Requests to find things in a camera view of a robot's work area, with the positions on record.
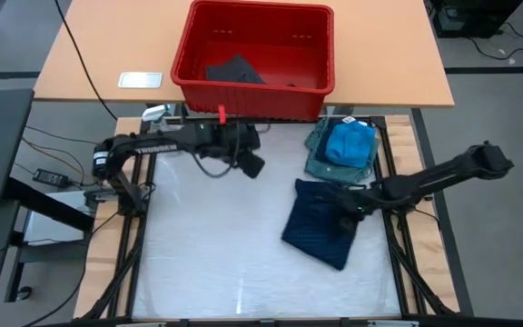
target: small white tag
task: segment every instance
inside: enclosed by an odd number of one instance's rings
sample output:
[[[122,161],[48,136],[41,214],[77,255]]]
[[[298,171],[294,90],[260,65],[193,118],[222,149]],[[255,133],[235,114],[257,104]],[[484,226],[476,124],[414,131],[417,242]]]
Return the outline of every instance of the small white tag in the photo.
[[[93,159],[105,158],[107,156],[108,156],[108,153],[106,151],[102,151],[102,152],[99,152],[99,153],[95,153],[94,156],[93,156]]]
[[[120,75],[120,88],[159,88],[163,73],[126,72]]]
[[[352,123],[352,122],[355,122],[356,119],[354,119],[354,117],[350,117],[350,116],[348,116],[348,117],[344,117],[344,118],[342,118],[342,121],[343,121],[344,123],[346,123],[346,124],[350,124],[350,123]]]

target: red clamp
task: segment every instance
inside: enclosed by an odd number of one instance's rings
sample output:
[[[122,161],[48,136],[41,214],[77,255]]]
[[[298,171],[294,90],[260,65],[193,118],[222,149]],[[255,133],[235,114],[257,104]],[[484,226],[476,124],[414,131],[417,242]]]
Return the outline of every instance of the red clamp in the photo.
[[[219,124],[227,123],[227,117],[225,117],[225,105],[219,104],[217,109],[219,110]]]

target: gray floor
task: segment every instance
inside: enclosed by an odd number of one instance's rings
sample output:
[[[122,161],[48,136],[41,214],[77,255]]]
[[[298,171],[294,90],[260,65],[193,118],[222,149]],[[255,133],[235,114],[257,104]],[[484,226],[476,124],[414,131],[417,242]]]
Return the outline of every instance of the gray floor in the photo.
[[[62,5],[67,8],[69,1],[62,1]],[[523,33],[523,5],[510,21]],[[0,71],[40,70],[60,23],[51,0],[7,0],[0,14]],[[484,51],[494,55],[499,55],[499,49],[508,53],[523,46],[523,40],[508,34],[479,42]],[[507,61],[481,56],[469,40],[442,39],[438,47],[446,67],[510,66]],[[523,54],[514,59],[513,65],[523,65]],[[436,162],[448,160],[472,144],[490,140],[502,146],[516,164],[503,180],[470,181],[446,191],[471,302],[477,316],[523,319],[523,75],[452,75],[449,83],[456,108],[423,110]],[[31,88],[34,84],[35,80],[0,80],[0,89]],[[137,116],[143,110],[138,104],[109,106],[119,116]],[[355,112],[410,111],[357,108]],[[111,135],[114,128],[113,120],[99,104],[34,103],[29,125],[95,141]],[[59,141],[32,131],[26,132],[25,137],[71,152],[90,171],[89,145]],[[16,161],[30,170],[41,167],[77,178],[61,163],[27,147],[20,148]],[[32,183],[31,176],[21,169],[15,168],[13,176],[40,191],[54,191]],[[0,325],[23,325],[52,310],[74,289],[81,270],[82,262],[31,265],[22,284],[35,288],[33,297],[25,302],[2,304],[0,293]],[[73,310],[74,300],[44,322],[65,322]]]

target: gray-green cloth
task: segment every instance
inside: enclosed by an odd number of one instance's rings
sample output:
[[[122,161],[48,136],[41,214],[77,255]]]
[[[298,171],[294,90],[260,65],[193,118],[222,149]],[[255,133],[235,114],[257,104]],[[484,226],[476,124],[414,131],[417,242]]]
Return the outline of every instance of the gray-green cloth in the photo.
[[[372,173],[372,164],[379,149],[379,142],[370,148],[370,158],[365,168],[346,167],[335,164],[323,163],[316,160],[316,151],[320,140],[328,130],[328,118],[321,119],[314,130],[306,138],[306,147],[310,150],[304,171],[310,175],[329,182],[343,184],[360,184],[360,181],[369,177]]]

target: red plastic bin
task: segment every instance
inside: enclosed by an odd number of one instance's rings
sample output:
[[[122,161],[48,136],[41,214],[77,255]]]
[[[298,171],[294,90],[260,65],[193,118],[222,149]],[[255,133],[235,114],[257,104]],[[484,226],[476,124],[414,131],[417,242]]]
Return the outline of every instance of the red plastic bin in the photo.
[[[334,89],[334,13],[325,5],[196,0],[171,78],[189,107],[316,120]],[[209,65],[245,58],[266,84],[207,81]]]

